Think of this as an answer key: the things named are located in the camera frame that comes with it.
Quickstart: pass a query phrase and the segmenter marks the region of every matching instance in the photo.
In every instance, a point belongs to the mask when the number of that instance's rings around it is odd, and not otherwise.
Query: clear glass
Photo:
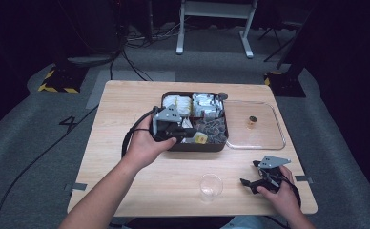
[[[212,202],[223,191],[223,181],[215,174],[205,174],[200,180],[200,198]]]

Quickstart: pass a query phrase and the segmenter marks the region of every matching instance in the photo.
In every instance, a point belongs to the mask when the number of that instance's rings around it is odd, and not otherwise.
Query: clear plastic lid
[[[229,138],[238,150],[281,150],[286,141],[274,108],[264,102],[224,101]]]

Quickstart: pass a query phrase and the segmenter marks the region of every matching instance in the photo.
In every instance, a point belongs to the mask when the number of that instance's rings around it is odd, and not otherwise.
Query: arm
[[[290,170],[280,166],[280,171],[293,183],[293,176]],[[292,187],[288,183],[282,182],[279,191],[275,194],[264,187],[257,187],[257,191],[271,201],[275,209],[289,222],[291,228],[315,228],[312,222],[301,212]]]
[[[151,120],[146,117],[137,128],[148,130]],[[126,155],[72,208],[59,228],[107,228],[136,174],[175,143],[175,138],[155,142],[149,132],[135,131]]]

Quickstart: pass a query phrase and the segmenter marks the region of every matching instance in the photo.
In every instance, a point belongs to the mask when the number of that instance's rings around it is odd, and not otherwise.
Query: human hand
[[[152,121],[152,116],[149,115],[141,121],[134,131],[128,151],[123,156],[122,161],[131,165],[137,171],[150,165],[164,151],[173,147],[176,143],[176,138],[172,137],[165,141],[156,142],[150,135],[149,127]]]
[[[279,169],[283,175],[287,177],[292,184],[294,184],[292,172],[284,166],[280,166]],[[289,219],[294,217],[296,214],[301,213],[295,193],[287,182],[281,182],[280,189],[277,193],[272,193],[261,186],[257,187],[257,191],[267,198],[274,208],[285,218]]]

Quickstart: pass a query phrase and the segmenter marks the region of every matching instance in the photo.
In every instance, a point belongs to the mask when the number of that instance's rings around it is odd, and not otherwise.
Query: small yellow object
[[[208,141],[208,136],[201,132],[197,132],[194,136],[194,140],[195,140],[195,143],[205,144]]]

